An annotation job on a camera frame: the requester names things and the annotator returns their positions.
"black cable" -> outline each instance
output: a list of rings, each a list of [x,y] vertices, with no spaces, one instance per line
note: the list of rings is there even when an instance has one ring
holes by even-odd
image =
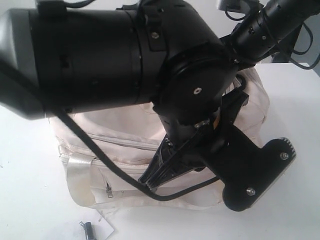
[[[89,4],[93,3],[95,0],[85,0],[79,2],[64,2],[65,6],[70,9],[81,9]]]
[[[315,62],[311,65],[311,66],[303,66],[302,64],[298,63],[296,60],[294,60],[283,48],[282,46],[278,43],[278,40],[273,36],[272,32],[270,31],[270,28],[268,26],[267,23],[267,14],[266,11],[264,9],[261,8],[261,13],[262,13],[262,20],[264,23],[264,26],[270,36],[270,38],[273,40],[274,44],[277,46],[277,48],[280,50],[280,52],[290,61],[292,62],[294,65],[296,65],[297,67],[304,69],[304,70],[312,70],[314,69],[319,63],[320,63],[320,53],[317,57],[317,59],[315,60]]]
[[[111,159],[107,157],[107,155],[101,150],[101,148],[88,136],[88,134],[81,127],[79,127],[79,125],[63,109],[61,109],[55,103],[53,103],[53,101],[50,98],[48,98],[46,94],[42,93],[39,88],[32,84],[32,81],[23,76],[18,70],[4,62],[0,62],[0,72],[3,73],[7,78],[11,79],[12,81],[15,81],[19,86],[25,89],[35,99],[37,99],[39,102],[45,105],[47,109],[50,110],[56,117],[58,117],[95,154],[95,156],[104,163],[104,165],[107,168],[109,168],[112,172],[114,172],[125,182],[132,185],[133,187],[140,190],[142,193],[154,200],[161,202],[171,201],[198,189],[204,188],[220,180],[218,177],[214,177],[208,181],[189,187],[172,195],[157,195],[154,192],[152,192],[148,187],[143,186],[138,181],[136,181],[128,174],[126,174],[124,171],[122,171],[117,165],[115,165],[111,161]]]
[[[308,27],[308,25],[306,23],[303,23],[303,26],[304,26],[305,30],[307,31],[307,33],[310,36],[310,45],[309,45],[308,49],[305,50],[305,51],[297,51],[295,49],[291,49],[291,51],[294,54],[297,54],[297,55],[300,55],[300,56],[307,54],[309,52],[310,48],[312,47],[312,44],[314,43],[314,35],[313,35],[311,29]]]
[[[229,12],[228,12],[229,8],[230,8],[229,5],[227,5],[227,6],[225,7],[224,13],[225,13],[225,15],[226,15],[229,19],[231,19],[232,21],[238,22],[238,21],[242,21],[242,20],[244,20],[244,19],[246,18],[246,15],[243,16],[243,17],[240,17],[240,18],[235,18],[235,17],[231,16],[231,15],[229,14]]]

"white bag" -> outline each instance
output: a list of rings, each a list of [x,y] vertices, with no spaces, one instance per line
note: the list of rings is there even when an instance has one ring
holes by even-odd
[[[246,78],[245,92],[250,98],[235,125],[261,146],[259,131],[268,113],[269,98],[254,68],[240,74]],[[238,84],[235,79],[228,92]],[[118,167],[136,180],[145,172],[166,134],[151,103],[77,113],[71,117]],[[153,200],[110,171],[60,120],[51,118],[50,123],[59,142],[69,192],[80,206],[98,210],[137,206],[203,209],[222,201],[222,182],[169,202]],[[213,177],[207,168],[192,171],[159,187],[157,194],[174,194]]]

